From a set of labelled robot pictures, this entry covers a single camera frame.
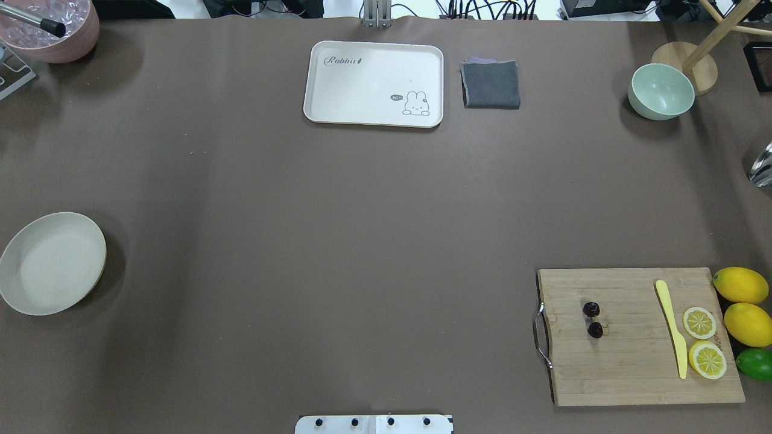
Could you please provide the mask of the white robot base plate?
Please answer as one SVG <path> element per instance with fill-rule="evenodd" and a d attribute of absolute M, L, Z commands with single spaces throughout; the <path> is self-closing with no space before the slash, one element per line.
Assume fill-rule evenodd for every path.
<path fill-rule="evenodd" d="M 451 415 L 307 415 L 296 423 L 295 433 L 453 433 Z"/>

